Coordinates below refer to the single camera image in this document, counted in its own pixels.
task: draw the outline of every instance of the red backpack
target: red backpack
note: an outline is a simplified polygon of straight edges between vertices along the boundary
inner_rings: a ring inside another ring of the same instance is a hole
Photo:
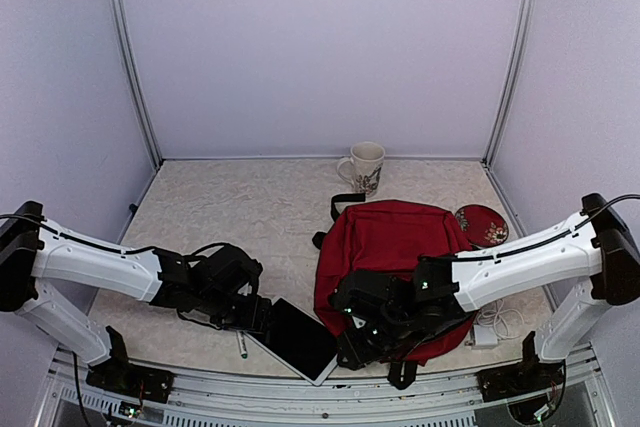
[[[347,329],[351,320],[330,305],[329,297],[349,273],[372,270],[409,280],[421,255],[437,257],[471,250],[454,215],[447,210],[383,200],[351,205],[340,214],[335,205],[358,201],[364,201],[364,194],[335,196],[331,200],[335,224],[327,234],[319,232],[314,237],[314,244],[321,249],[314,310],[336,337]],[[462,342],[472,324],[473,318],[470,318],[442,337],[416,347],[402,360],[415,361],[417,366],[446,354]]]

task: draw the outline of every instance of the backpack strap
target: backpack strap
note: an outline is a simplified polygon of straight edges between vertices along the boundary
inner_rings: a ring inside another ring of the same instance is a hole
[[[391,362],[389,364],[389,375],[387,376],[387,380],[396,389],[404,390],[416,380],[417,371],[418,362],[415,360]]]
[[[338,208],[336,204],[338,202],[364,202],[367,200],[367,196],[365,193],[361,194],[338,194],[331,197],[331,218],[335,222],[340,217],[341,212],[338,212]],[[326,232],[316,232],[311,239],[313,245],[316,249],[320,250],[322,248],[322,242],[324,241],[324,237],[327,235]]]

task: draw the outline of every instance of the tablet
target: tablet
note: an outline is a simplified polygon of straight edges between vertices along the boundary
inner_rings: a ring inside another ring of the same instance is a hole
[[[336,338],[283,298],[274,299],[272,315],[266,333],[247,333],[247,337],[313,385],[322,384],[338,365]]]

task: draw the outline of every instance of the power adapter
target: power adapter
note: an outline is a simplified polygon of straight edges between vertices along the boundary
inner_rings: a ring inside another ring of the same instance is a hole
[[[498,346],[498,336],[492,327],[473,324],[471,348],[474,350],[493,349]]]

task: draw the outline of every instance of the marker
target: marker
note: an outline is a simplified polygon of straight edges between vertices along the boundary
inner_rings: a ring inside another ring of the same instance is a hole
[[[246,359],[249,357],[249,354],[247,354],[247,344],[244,342],[244,332],[236,330],[236,338],[238,339],[238,350],[240,351],[240,356],[243,359]]]

